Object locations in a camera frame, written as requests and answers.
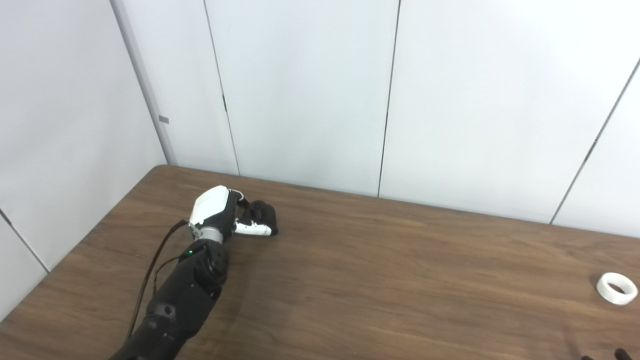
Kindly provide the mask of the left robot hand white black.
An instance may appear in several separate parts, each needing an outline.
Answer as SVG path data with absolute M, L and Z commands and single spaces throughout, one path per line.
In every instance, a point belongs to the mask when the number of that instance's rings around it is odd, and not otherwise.
M 272 237 L 279 233 L 275 208 L 226 186 L 215 186 L 199 196 L 189 218 L 195 241 L 224 244 L 235 234 Z

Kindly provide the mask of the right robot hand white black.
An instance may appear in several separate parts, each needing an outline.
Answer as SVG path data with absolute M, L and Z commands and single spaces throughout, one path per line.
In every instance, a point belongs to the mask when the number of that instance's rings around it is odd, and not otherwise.
M 614 351 L 615 360 L 633 360 L 630 354 L 623 348 L 617 348 Z M 584 355 L 580 358 L 581 360 L 594 360 L 594 358 Z

